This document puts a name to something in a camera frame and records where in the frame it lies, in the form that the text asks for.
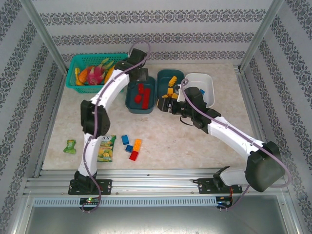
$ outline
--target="plastic container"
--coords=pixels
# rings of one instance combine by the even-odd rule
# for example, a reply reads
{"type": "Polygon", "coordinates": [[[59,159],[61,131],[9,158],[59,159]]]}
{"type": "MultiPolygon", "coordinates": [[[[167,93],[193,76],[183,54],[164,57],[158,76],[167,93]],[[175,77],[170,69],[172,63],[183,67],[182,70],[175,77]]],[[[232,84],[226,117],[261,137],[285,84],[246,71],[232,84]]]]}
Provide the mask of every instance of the plastic container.
{"type": "Polygon", "coordinates": [[[205,91],[203,95],[204,102],[207,103],[207,107],[212,107],[215,103],[215,92],[211,76],[204,73],[189,73],[185,78],[189,80],[185,88],[197,87],[205,91]]]}
{"type": "Polygon", "coordinates": [[[168,91],[168,83],[173,76],[176,76],[176,83],[173,88],[177,84],[180,84],[184,79],[184,74],[180,70],[174,69],[165,69],[161,70],[157,74],[157,98],[161,98],[163,95],[167,94],[168,91]]]}
{"type": "Polygon", "coordinates": [[[83,71],[89,66],[98,66],[105,58],[110,58],[106,63],[111,61],[117,63],[120,60],[127,58],[127,54],[88,54],[88,55],[76,55],[74,56],[67,74],[66,86],[68,88],[75,89],[78,93],[97,93],[104,85],[76,85],[75,68],[79,68],[83,71]]]}
{"type": "Polygon", "coordinates": [[[148,77],[146,81],[144,82],[130,82],[128,84],[127,88],[127,94],[126,94],[126,107],[128,110],[133,114],[149,114],[153,111],[153,108],[155,106],[156,102],[156,89],[157,89],[157,82],[153,77],[148,77]],[[142,103],[140,104],[135,103],[135,97],[138,94],[138,84],[143,83],[144,88],[151,88],[151,95],[150,95],[150,102],[148,104],[148,109],[143,110],[142,109],[142,103]]]}

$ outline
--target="orange toy fruit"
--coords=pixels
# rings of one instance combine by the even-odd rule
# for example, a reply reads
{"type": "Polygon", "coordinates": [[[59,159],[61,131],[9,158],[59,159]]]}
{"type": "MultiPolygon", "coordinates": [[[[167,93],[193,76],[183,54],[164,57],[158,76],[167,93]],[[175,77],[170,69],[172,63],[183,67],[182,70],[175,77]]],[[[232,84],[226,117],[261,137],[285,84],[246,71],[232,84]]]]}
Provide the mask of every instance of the orange toy fruit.
{"type": "Polygon", "coordinates": [[[82,72],[80,72],[78,79],[81,83],[84,83],[87,81],[87,76],[89,74],[89,72],[91,71],[91,69],[94,68],[94,66],[91,67],[87,67],[86,69],[84,69],[82,72]]]}

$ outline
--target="yellow block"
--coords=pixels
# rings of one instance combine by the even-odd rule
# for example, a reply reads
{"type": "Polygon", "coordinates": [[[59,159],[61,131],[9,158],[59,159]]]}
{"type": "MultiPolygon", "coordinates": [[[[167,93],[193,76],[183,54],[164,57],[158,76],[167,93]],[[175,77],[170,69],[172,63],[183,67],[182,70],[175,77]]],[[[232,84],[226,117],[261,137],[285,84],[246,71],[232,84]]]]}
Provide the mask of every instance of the yellow block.
{"type": "Polygon", "coordinates": [[[174,89],[168,88],[167,95],[171,97],[173,93],[174,93],[174,89]]]}
{"type": "Polygon", "coordinates": [[[177,80],[176,76],[173,76],[169,81],[168,86],[172,87],[176,83],[176,80],[177,80]]]}
{"type": "Polygon", "coordinates": [[[174,98],[174,99],[177,99],[178,94],[174,93],[174,94],[172,94],[172,96],[171,96],[171,97],[172,97],[172,98],[174,98]]]}
{"type": "Polygon", "coordinates": [[[139,152],[141,148],[142,140],[136,139],[135,145],[133,146],[133,150],[139,152]]]}

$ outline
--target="vent grille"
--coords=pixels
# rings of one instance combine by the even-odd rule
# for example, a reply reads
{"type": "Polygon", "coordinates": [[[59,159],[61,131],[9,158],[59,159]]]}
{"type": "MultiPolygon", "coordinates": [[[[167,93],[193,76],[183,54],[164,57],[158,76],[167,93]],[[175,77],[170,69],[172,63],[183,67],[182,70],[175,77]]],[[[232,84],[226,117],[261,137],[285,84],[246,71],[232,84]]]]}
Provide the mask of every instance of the vent grille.
{"type": "MultiPolygon", "coordinates": [[[[35,207],[77,207],[80,198],[36,198],[35,207]]],[[[215,196],[201,197],[104,197],[101,207],[215,206],[215,196]]]]}

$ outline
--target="patterned wallpaper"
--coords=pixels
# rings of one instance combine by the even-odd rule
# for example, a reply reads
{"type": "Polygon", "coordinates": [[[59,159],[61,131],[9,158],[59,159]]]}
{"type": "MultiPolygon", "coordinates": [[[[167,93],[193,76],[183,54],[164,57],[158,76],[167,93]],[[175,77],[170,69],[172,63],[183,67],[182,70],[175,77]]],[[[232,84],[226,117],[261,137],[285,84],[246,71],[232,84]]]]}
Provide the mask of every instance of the patterned wallpaper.
{"type": "Polygon", "coordinates": [[[18,0],[0,3],[0,234],[32,177],[62,74],[18,0]]]}
{"type": "Polygon", "coordinates": [[[67,65],[76,54],[128,52],[140,39],[152,44],[149,63],[238,65],[271,2],[33,1],[67,65]]]}
{"type": "Polygon", "coordinates": [[[311,19],[308,0],[285,1],[245,71],[265,137],[292,173],[304,233],[312,233],[311,19]]]}

